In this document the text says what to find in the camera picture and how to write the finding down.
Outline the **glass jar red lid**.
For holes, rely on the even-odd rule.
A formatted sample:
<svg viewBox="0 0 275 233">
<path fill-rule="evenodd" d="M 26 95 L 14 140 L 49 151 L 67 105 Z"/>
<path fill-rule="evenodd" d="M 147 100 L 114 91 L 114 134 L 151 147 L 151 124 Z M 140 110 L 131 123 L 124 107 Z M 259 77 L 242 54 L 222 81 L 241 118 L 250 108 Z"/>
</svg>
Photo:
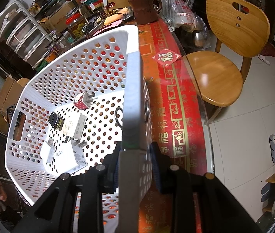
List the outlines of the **glass jar red lid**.
<svg viewBox="0 0 275 233">
<path fill-rule="evenodd" d="M 83 28 L 88 25 L 88 20 L 79 12 L 69 15 L 65 21 L 69 33 L 75 38 L 79 39 L 84 36 Z"/>
</svg>

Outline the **brown cardboard box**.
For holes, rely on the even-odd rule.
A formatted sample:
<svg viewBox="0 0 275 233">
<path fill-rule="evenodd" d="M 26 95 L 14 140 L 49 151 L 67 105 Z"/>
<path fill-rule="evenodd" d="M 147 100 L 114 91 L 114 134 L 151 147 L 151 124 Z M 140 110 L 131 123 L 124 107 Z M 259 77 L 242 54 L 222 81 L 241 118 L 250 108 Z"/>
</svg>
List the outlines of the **brown cardboard box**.
<svg viewBox="0 0 275 233">
<path fill-rule="evenodd" d="M 23 88 L 16 80 L 7 77 L 0 91 L 0 132 L 5 135 L 9 131 L 9 124 L 5 120 L 7 119 L 7 109 L 17 104 Z"/>
</svg>

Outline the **yellow toy race car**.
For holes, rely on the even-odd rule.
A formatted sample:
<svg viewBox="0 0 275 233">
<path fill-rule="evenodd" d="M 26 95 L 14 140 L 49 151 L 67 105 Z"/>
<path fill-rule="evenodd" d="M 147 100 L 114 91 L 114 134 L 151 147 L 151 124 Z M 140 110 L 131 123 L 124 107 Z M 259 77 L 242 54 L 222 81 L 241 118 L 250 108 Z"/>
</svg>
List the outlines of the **yellow toy race car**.
<svg viewBox="0 0 275 233">
<path fill-rule="evenodd" d="M 64 124 L 64 120 L 56 112 L 51 112 L 51 115 L 48 118 L 48 122 L 51 127 L 55 130 L 61 130 Z"/>
</svg>

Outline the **brown ceramic mug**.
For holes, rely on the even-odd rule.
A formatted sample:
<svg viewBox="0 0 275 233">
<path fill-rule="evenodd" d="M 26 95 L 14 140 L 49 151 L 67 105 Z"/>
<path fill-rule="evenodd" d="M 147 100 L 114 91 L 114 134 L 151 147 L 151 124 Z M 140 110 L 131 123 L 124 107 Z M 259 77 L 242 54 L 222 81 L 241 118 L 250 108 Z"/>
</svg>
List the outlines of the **brown ceramic mug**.
<svg viewBox="0 0 275 233">
<path fill-rule="evenodd" d="M 158 21 L 158 13 L 162 9 L 161 0 L 128 0 L 133 9 L 138 25 L 146 25 Z"/>
</svg>

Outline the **wooden chair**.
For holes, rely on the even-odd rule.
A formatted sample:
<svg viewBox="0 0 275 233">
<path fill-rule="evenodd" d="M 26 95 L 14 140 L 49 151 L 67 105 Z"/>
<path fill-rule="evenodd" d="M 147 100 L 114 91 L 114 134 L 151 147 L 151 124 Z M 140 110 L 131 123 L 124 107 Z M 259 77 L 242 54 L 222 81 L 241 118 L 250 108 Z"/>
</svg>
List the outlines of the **wooden chair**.
<svg viewBox="0 0 275 233">
<path fill-rule="evenodd" d="M 206 14 L 216 37 L 215 50 L 186 57 L 202 99 L 225 108 L 240 97 L 252 58 L 269 39 L 270 23 L 261 9 L 244 0 L 206 0 Z"/>
</svg>

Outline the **clear plastic bag with bowls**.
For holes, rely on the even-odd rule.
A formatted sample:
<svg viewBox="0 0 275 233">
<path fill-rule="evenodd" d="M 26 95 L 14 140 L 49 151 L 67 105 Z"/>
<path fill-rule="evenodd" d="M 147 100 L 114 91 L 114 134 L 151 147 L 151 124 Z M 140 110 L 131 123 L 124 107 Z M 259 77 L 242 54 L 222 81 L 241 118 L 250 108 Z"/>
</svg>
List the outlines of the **clear plastic bag with bowls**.
<svg viewBox="0 0 275 233">
<path fill-rule="evenodd" d="M 162 14 L 173 28 L 182 27 L 185 31 L 207 34 L 206 25 L 201 17 L 192 12 L 195 0 L 161 0 Z"/>
</svg>

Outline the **white flat charger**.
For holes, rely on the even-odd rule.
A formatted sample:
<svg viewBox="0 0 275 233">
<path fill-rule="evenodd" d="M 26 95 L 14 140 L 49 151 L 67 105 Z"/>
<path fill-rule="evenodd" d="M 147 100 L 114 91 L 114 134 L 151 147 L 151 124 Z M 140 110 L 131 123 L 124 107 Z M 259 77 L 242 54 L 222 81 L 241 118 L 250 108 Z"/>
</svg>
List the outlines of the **white flat charger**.
<svg viewBox="0 0 275 233">
<path fill-rule="evenodd" d="M 51 164 L 54 159 L 54 139 L 50 138 L 49 140 L 45 140 L 41 147 L 40 157 L 42 158 L 44 163 Z"/>
</svg>

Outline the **white plastic drawer tower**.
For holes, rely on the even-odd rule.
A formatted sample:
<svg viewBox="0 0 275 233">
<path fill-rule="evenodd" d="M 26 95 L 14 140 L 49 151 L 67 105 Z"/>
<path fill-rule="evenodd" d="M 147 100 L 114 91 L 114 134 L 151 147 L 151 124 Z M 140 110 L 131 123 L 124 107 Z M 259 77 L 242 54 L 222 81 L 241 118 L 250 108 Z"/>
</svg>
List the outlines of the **white plastic drawer tower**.
<svg viewBox="0 0 275 233">
<path fill-rule="evenodd" d="M 52 43 L 23 0 L 9 1 L 0 12 L 0 38 L 32 68 L 39 65 Z"/>
</svg>

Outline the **white square charger block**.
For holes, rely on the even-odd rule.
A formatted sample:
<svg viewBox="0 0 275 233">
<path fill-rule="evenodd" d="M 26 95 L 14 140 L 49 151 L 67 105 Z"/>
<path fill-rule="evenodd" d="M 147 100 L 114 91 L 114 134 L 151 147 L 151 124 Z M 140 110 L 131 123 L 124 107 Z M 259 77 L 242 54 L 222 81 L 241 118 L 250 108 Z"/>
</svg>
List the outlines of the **white square charger block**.
<svg viewBox="0 0 275 233">
<path fill-rule="evenodd" d="M 73 139 L 81 139 L 86 120 L 87 117 L 80 112 L 71 112 L 65 117 L 62 128 L 63 134 Z"/>
</svg>

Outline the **red patterned tablecloth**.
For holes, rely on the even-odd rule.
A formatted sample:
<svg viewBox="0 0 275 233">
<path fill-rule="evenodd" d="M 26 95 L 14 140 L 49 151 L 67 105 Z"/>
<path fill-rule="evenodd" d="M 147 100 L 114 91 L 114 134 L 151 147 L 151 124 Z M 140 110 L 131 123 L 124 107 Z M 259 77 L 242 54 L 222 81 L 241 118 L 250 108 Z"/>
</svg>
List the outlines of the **red patterned tablecloth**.
<svg viewBox="0 0 275 233">
<path fill-rule="evenodd" d="M 212 169 L 207 155 L 210 140 L 204 125 L 204 104 L 187 58 L 168 24 L 162 19 L 139 26 L 140 53 L 151 101 L 152 139 L 173 164 L 204 175 Z M 181 55 L 164 67 L 152 57 L 163 49 Z M 172 199 L 152 185 L 140 204 L 139 232 L 171 232 Z M 196 232 L 201 231 L 200 216 Z"/>
</svg>

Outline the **red fu sticker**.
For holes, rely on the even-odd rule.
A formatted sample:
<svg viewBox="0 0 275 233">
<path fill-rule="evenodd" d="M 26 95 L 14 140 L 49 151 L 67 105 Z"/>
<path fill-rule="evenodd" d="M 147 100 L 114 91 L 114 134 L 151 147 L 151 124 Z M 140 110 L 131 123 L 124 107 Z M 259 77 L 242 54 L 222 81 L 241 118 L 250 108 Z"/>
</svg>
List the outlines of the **red fu sticker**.
<svg viewBox="0 0 275 233">
<path fill-rule="evenodd" d="M 153 60 L 163 65 L 164 67 L 168 67 L 180 58 L 180 54 L 169 49 L 163 49 L 152 57 Z"/>
</svg>

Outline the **white charger with prongs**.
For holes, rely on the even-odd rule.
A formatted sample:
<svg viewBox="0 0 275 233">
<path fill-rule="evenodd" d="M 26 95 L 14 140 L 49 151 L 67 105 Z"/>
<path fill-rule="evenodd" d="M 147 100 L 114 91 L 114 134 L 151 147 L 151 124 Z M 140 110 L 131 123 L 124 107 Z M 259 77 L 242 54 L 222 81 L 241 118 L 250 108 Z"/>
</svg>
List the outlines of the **white charger with prongs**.
<svg viewBox="0 0 275 233">
<path fill-rule="evenodd" d="M 70 140 L 60 146 L 54 153 L 54 166 L 58 174 L 69 173 L 74 175 L 87 166 L 83 152 L 85 142 Z"/>
</svg>

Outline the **white perforated plastic basket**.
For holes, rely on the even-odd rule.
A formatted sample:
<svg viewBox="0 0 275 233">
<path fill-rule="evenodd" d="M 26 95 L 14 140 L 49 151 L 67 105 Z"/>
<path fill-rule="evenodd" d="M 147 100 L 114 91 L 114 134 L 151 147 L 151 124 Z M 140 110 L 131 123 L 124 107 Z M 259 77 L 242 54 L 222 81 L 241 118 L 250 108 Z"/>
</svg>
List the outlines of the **white perforated plastic basket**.
<svg viewBox="0 0 275 233">
<path fill-rule="evenodd" d="M 73 100 L 84 91 L 95 98 L 90 108 L 79 110 Z M 87 117 L 80 139 L 87 166 L 71 176 L 86 173 L 121 149 L 116 191 L 102 194 L 104 232 L 138 232 L 140 203 L 152 182 L 151 108 L 138 28 L 122 26 L 71 48 L 24 87 L 10 122 L 5 167 L 30 209 L 61 175 L 54 159 L 47 164 L 40 157 L 43 142 L 53 138 L 56 152 L 78 140 L 51 127 L 53 111 L 63 120 L 71 112 Z"/>
</svg>

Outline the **red white polka charger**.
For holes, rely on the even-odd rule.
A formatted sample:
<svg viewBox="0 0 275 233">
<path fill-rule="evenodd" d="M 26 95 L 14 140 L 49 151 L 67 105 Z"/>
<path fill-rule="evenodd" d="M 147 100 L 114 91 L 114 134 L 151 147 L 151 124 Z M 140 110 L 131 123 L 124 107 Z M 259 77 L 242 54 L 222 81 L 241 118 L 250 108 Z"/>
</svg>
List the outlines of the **red white polka charger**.
<svg viewBox="0 0 275 233">
<path fill-rule="evenodd" d="M 95 94 L 84 91 L 75 96 L 73 104 L 79 110 L 86 110 L 91 107 L 92 102 L 94 101 Z"/>
</svg>

